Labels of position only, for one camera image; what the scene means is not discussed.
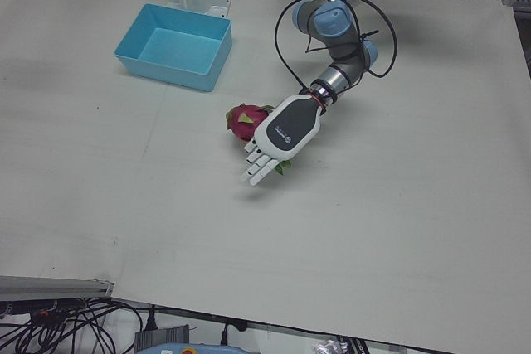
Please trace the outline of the white grey robot hand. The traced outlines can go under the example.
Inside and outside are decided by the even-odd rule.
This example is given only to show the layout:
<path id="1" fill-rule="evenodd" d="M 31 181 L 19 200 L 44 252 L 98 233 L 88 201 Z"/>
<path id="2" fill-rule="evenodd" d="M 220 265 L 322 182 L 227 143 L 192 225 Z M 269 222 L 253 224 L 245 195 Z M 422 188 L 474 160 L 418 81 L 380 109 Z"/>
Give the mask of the white grey robot hand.
<path id="1" fill-rule="evenodd" d="M 283 162 L 294 158 L 319 131 L 323 109 L 310 94 L 283 100 L 256 128 L 245 146 L 248 168 L 241 180 L 255 186 Z"/>

